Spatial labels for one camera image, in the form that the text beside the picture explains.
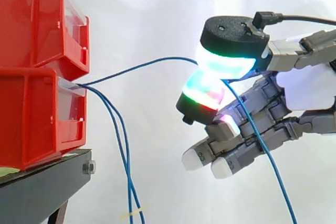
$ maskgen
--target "white backdrop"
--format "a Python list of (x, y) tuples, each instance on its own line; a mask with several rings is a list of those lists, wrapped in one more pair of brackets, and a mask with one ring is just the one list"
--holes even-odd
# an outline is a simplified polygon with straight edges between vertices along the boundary
[[(95, 80), (158, 57), (193, 57), (206, 18), (215, 14), (253, 16), (257, 10), (336, 19), (336, 0), (76, 0), (91, 20), (91, 74)], [(283, 23), (272, 39), (325, 26)], [(195, 67), (158, 63), (95, 87), (124, 116), (131, 146), (133, 181), (149, 224), (290, 223), (268, 159), (255, 160), (235, 176), (216, 180), (209, 167), (187, 172), (182, 153), (205, 136), (175, 109)], [(235, 85), (242, 92), (248, 83)], [(97, 173), (69, 202), (66, 224), (128, 223), (127, 186), (110, 118), (89, 95), (87, 146)], [(299, 223), (336, 223), (336, 141), (305, 135), (273, 151)]]

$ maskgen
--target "red plastic drawer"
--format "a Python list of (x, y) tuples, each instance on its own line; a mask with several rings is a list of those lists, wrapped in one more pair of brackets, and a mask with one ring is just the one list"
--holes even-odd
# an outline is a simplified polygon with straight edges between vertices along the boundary
[(86, 91), (48, 68), (0, 68), (0, 167), (25, 170), (86, 141)]
[(72, 0), (0, 0), (0, 67), (50, 67), (75, 80), (89, 72), (89, 20)]

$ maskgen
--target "glowing led sensor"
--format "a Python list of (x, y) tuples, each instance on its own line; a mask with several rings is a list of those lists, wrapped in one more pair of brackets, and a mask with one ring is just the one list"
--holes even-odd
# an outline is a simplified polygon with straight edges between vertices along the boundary
[(183, 93), (195, 102), (210, 109), (218, 110), (224, 97), (225, 85), (219, 79), (195, 72), (183, 88)]
[(213, 54), (200, 43), (196, 50), (196, 60), (199, 68), (206, 74), (219, 79), (239, 79), (254, 66), (256, 59), (225, 57)]

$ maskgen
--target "blue cable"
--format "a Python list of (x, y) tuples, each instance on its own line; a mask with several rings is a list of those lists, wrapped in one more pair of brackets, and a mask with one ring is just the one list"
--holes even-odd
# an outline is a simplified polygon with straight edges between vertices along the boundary
[[(132, 178), (131, 178), (131, 174), (130, 174), (130, 163), (128, 163), (129, 160), (130, 160), (129, 142), (128, 142), (128, 137), (127, 137), (125, 123), (123, 121), (122, 116), (119, 113), (119, 111), (113, 106), (113, 104), (110, 102), (110, 100), (103, 93), (101, 93), (97, 89), (94, 89), (92, 87), (88, 87), (88, 86), (83, 85), (83, 84), (78, 84), (78, 85), (80, 87), (83, 87), (83, 88), (88, 89), (91, 92), (95, 93), (102, 100), (102, 102), (106, 106), (107, 110), (109, 111), (109, 114), (110, 114), (110, 116), (112, 118), (112, 121), (113, 121), (113, 124), (114, 124), (115, 133), (116, 133), (117, 140), (118, 140), (118, 146), (119, 146), (121, 158), (122, 158), (122, 161), (123, 161), (123, 164), (124, 164), (124, 168), (125, 168), (125, 172), (126, 172), (127, 178), (128, 178), (129, 211), (132, 212), (131, 193), (133, 193), (134, 201), (135, 201), (135, 204), (137, 205), (137, 208), (140, 209), (141, 205), (140, 205), (140, 202), (139, 202), (139, 199), (138, 199), (138, 196), (137, 196), (137, 192), (135, 190), (135, 187), (134, 187), (134, 184), (133, 184), (133, 181), (132, 181)], [(115, 117), (114, 117), (114, 115), (113, 115), (113, 113), (112, 113), (112, 111), (111, 111), (111, 109), (110, 109), (109, 106), (113, 109), (113, 111), (117, 114), (117, 116), (120, 119), (120, 123), (121, 123), (121, 126), (123, 128), (123, 132), (124, 132), (124, 139), (125, 139), (125, 147), (126, 147), (126, 153), (127, 153), (127, 160), (125, 158), (124, 150), (123, 150), (123, 147), (122, 147), (122, 144), (121, 144), (121, 138), (120, 138), (120, 134), (119, 134), (119, 130), (118, 130), (118, 125), (117, 125), (116, 119), (115, 119)], [(140, 214), (140, 218), (141, 218), (141, 223), (145, 224), (145, 219), (144, 219), (143, 212), (140, 211), (139, 214)], [(130, 216), (130, 222), (133, 223), (133, 216)]]
[[(124, 73), (127, 73), (127, 72), (130, 72), (130, 71), (133, 71), (135, 69), (139, 69), (139, 68), (142, 68), (142, 67), (145, 67), (145, 66), (148, 66), (148, 65), (151, 65), (151, 64), (154, 64), (154, 63), (157, 63), (157, 62), (160, 62), (160, 61), (166, 61), (166, 60), (184, 60), (184, 61), (188, 61), (188, 62), (191, 62), (193, 64), (196, 64), (197, 65), (197, 62), (193, 59), (189, 59), (189, 58), (185, 58), (185, 57), (164, 57), (164, 58), (159, 58), (159, 59), (156, 59), (156, 60), (152, 60), (152, 61), (149, 61), (149, 62), (146, 62), (146, 63), (143, 63), (143, 64), (140, 64), (140, 65), (137, 65), (137, 66), (134, 66), (132, 68), (129, 68), (129, 69), (126, 69), (126, 70), (123, 70), (123, 71), (120, 71), (118, 73), (115, 73), (115, 74), (112, 74), (110, 76), (106, 76), (104, 78), (101, 78), (101, 79), (98, 79), (96, 81), (91, 81), (91, 82), (88, 82), (88, 83), (85, 83), (84, 85), (86, 86), (89, 86), (89, 85), (93, 85), (93, 84), (96, 84), (96, 83), (99, 83), (99, 82), (102, 82), (102, 81), (105, 81), (105, 80), (108, 80), (108, 79), (112, 79), (114, 77), (117, 77), (117, 76), (120, 76)], [(281, 179), (281, 176), (280, 176), (280, 173), (279, 173), (279, 170), (277, 168), (277, 165), (268, 149), (268, 147), (266, 146), (265, 142), (262, 140), (261, 136), (260, 136), (260, 133), (256, 127), (256, 125), (254, 124), (254, 121), (252, 119), (252, 117), (250, 116), (250, 114), (248, 113), (244, 103), (242, 102), (241, 98), (239, 97), (239, 95), (235, 92), (235, 90), (231, 87), (231, 85), (228, 83), (228, 81), (226, 80), (222, 80), (224, 82), (224, 84), (230, 89), (230, 91), (232, 92), (232, 94), (235, 96), (235, 98), (237, 99), (237, 101), (239, 102), (240, 106), (243, 108), (246, 116), (247, 116), (247, 119), (249, 120), (251, 126), (252, 126), (252, 129), (254, 130), (256, 136), (257, 136), (257, 140), (259, 141), (260, 145), (262, 146), (264, 152), (266, 153), (267, 157), (269, 158), (270, 162), (271, 162), (271, 165), (273, 167), (273, 170), (275, 172), (275, 175), (277, 177), (277, 180), (278, 180), (278, 183), (279, 183), (279, 186), (281, 188), (281, 192), (283, 194), (283, 197), (285, 198), (285, 201), (286, 201), (286, 204), (287, 204), (287, 207), (288, 207), (288, 210), (290, 212), (290, 216), (292, 218), (292, 222), (293, 224), (297, 224), (297, 221), (296, 221), (296, 217), (295, 217), (295, 213), (294, 213), (294, 210), (292, 208), (292, 205), (290, 203), (290, 200), (289, 200), (289, 197), (288, 197), (288, 194), (286, 192), (286, 189), (285, 189), (285, 186), (284, 186), (284, 183), (282, 182), (282, 179)]]
[(142, 68), (142, 67), (146, 67), (146, 66), (148, 66), (148, 65), (151, 65), (151, 64), (154, 64), (154, 63), (157, 63), (157, 62), (160, 62), (160, 61), (165, 61), (165, 60), (184, 60), (184, 61), (188, 61), (188, 62), (191, 62), (191, 63), (197, 65), (196, 60), (189, 59), (189, 58), (185, 58), (185, 57), (179, 57), (179, 56), (164, 57), (164, 58), (160, 58), (160, 59), (152, 60), (152, 61), (149, 61), (149, 62), (140, 64), (140, 65), (137, 65), (137, 66), (135, 66), (135, 67), (132, 67), (132, 68), (129, 68), (129, 69), (120, 71), (120, 72), (115, 73), (115, 74), (112, 74), (112, 75), (110, 75), (110, 76), (106, 76), (106, 77), (101, 78), (101, 79), (98, 79), (98, 80), (96, 80), (96, 81), (91, 81), (91, 82), (84, 83), (83, 85), (90, 86), (90, 85), (93, 85), (93, 84), (96, 84), (96, 83), (99, 83), (99, 82), (102, 82), (102, 81), (106, 81), (106, 80), (108, 80), (108, 79), (112, 79), (112, 78), (114, 78), (114, 77), (120, 76), (120, 75), (122, 75), (122, 74), (124, 74), (124, 73), (133, 71), (133, 70), (135, 70), (135, 69)]
[(288, 194), (286, 192), (286, 189), (285, 189), (285, 186), (284, 186), (284, 183), (282, 182), (282, 179), (281, 179), (281, 176), (280, 176), (280, 173), (279, 173), (279, 170), (278, 170), (278, 167), (267, 147), (267, 145), (265, 144), (264, 140), (262, 140), (261, 136), (260, 136), (260, 133), (252, 119), (252, 117), (250, 116), (250, 114), (248, 113), (243, 101), (241, 100), (241, 98), (239, 97), (239, 95), (236, 93), (236, 91), (231, 87), (231, 85), (226, 81), (226, 80), (222, 80), (224, 82), (224, 84), (230, 89), (230, 91), (232, 92), (232, 94), (236, 97), (237, 101), (239, 102), (240, 106), (243, 108), (246, 116), (247, 116), (247, 119), (249, 120), (251, 126), (252, 126), (252, 129), (254, 130), (254, 133), (256, 134), (257, 136), (257, 139), (260, 143), (260, 145), (262, 146), (264, 152), (266, 153), (266, 155), (268, 156), (269, 158), (269, 161), (271, 162), (271, 165), (273, 167), (273, 170), (275, 172), (275, 175), (278, 179), (278, 182), (279, 182), (279, 186), (281, 188), (281, 191), (282, 191), (282, 194), (283, 194), (283, 197), (285, 198), (285, 201), (286, 201), (286, 204), (287, 204), (287, 207), (288, 207), (288, 210), (289, 210), (289, 213), (290, 213), (290, 216), (292, 218), (292, 221), (293, 221), (293, 224), (297, 224), (297, 221), (296, 221), (296, 217), (295, 217), (295, 213), (294, 213), (294, 210), (292, 208), (292, 205), (290, 203), (290, 200), (289, 200), (289, 197), (288, 197)]

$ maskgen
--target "screw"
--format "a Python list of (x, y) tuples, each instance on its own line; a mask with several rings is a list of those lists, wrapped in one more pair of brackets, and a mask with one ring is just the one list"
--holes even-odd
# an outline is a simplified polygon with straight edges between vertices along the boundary
[(83, 164), (84, 174), (94, 174), (95, 172), (96, 172), (96, 161), (90, 160), (87, 163)]

